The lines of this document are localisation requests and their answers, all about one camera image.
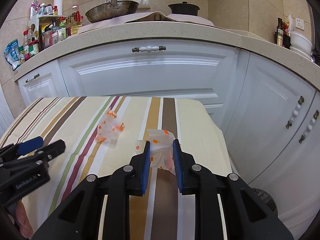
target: power socket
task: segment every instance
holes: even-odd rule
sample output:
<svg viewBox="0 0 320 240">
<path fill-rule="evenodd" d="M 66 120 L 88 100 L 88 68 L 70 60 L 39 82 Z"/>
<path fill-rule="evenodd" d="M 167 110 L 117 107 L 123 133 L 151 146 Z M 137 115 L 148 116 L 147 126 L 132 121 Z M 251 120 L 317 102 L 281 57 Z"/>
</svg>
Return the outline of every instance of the power socket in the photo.
<svg viewBox="0 0 320 240">
<path fill-rule="evenodd" d="M 304 21 L 302 19 L 296 18 L 296 28 L 304 30 Z"/>
</svg>

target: white cabinet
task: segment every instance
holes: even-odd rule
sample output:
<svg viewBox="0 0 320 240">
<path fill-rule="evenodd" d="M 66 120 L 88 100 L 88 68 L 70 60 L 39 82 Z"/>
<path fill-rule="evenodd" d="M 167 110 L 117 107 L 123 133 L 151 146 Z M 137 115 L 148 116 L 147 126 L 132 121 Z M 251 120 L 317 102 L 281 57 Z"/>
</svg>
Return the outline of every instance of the white cabinet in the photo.
<svg viewBox="0 0 320 240">
<path fill-rule="evenodd" d="M 284 151 L 252 183 L 275 200 L 279 219 L 298 239 L 320 209 L 320 93 Z M 307 136 L 299 140 L 307 130 Z"/>
<path fill-rule="evenodd" d="M 132 52 L 147 46 L 165 46 L 166 50 Z M 194 98 L 220 126 L 231 83 L 236 81 L 240 87 L 243 83 L 244 75 L 235 77 L 238 54 L 239 49 L 208 42 L 153 39 L 81 51 L 60 59 L 60 65 L 70 96 Z M 241 65 L 242 73 L 246 67 L 247 63 Z M 233 109 L 236 102 L 237 98 L 229 102 L 234 103 Z"/>
<path fill-rule="evenodd" d="M 233 165 L 245 182 L 261 174 L 290 142 L 314 94 L 315 89 L 294 73 L 250 55 L 242 91 L 224 135 Z M 304 102 L 296 106 L 300 96 Z M 298 115 L 286 129 L 292 114 Z"/>
<path fill-rule="evenodd" d="M 69 96 L 58 60 L 31 71 L 18 84 L 27 106 L 38 98 Z"/>
</svg>

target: table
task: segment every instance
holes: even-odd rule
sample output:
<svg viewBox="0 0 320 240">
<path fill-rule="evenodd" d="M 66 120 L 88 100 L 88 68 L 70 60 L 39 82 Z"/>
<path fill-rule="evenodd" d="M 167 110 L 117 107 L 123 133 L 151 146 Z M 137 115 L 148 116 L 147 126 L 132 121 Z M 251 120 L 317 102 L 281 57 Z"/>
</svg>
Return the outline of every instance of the table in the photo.
<svg viewBox="0 0 320 240">
<path fill-rule="evenodd" d="M 112 146 L 96 143 L 97 125 L 110 108 L 124 122 L 124 130 Z M 39 98 L 11 124 L 0 146 L 36 136 L 44 145 L 62 139 L 66 151 L 50 162 L 51 180 L 23 198 L 34 232 L 48 215 L 88 174 L 112 174 L 130 162 L 136 140 L 148 137 L 147 129 L 172 132 L 184 152 L 213 173 L 231 173 L 221 130 L 204 106 L 195 100 L 148 97 Z M 151 168 L 146 194 L 130 198 L 131 240 L 194 239 L 194 196 L 178 193 L 175 176 Z M 102 211 L 103 221 L 106 198 Z"/>
</svg>

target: drawer handle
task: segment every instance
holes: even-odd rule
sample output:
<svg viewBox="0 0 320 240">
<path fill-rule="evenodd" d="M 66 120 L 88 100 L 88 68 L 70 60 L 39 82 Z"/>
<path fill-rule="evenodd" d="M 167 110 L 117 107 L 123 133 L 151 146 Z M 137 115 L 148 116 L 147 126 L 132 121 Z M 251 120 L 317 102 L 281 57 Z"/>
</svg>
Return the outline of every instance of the drawer handle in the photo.
<svg viewBox="0 0 320 240">
<path fill-rule="evenodd" d="M 152 51 L 158 51 L 158 50 L 166 50 L 167 48 L 164 46 L 147 46 L 147 47 L 140 47 L 140 48 L 133 48 L 132 52 L 152 52 Z"/>
<path fill-rule="evenodd" d="M 26 83 L 29 83 L 30 81 L 35 80 L 37 77 L 40 77 L 39 73 L 37 75 L 34 75 L 33 78 L 27 79 Z"/>
<path fill-rule="evenodd" d="M 313 118 L 311 118 L 310 123 L 307 125 L 307 128 L 303 132 L 303 134 L 300 137 L 299 143 L 302 143 L 303 140 L 308 136 L 308 134 L 311 132 L 313 125 L 316 123 L 316 120 L 319 116 L 319 111 L 317 110 L 315 114 L 313 115 Z"/>
<path fill-rule="evenodd" d="M 296 107 L 292 111 L 292 114 L 291 114 L 291 116 L 289 118 L 288 123 L 285 126 L 287 129 L 289 129 L 289 127 L 292 126 L 292 122 L 298 116 L 299 110 L 300 110 L 301 105 L 302 105 L 303 102 L 304 102 L 304 98 L 303 98 L 303 96 L 301 96 L 300 99 L 298 100 L 298 103 L 297 103 Z"/>
</svg>

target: frying pan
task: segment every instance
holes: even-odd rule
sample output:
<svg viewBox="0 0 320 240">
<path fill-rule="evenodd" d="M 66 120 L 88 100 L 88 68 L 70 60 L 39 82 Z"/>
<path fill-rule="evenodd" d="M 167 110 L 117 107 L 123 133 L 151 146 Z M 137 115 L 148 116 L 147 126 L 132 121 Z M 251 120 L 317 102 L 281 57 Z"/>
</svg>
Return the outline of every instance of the frying pan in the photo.
<svg viewBox="0 0 320 240">
<path fill-rule="evenodd" d="M 135 1 L 105 1 L 104 4 L 98 5 L 85 13 L 89 22 L 95 23 L 103 20 L 112 19 L 127 14 L 132 14 L 137 11 L 139 3 Z"/>
</svg>

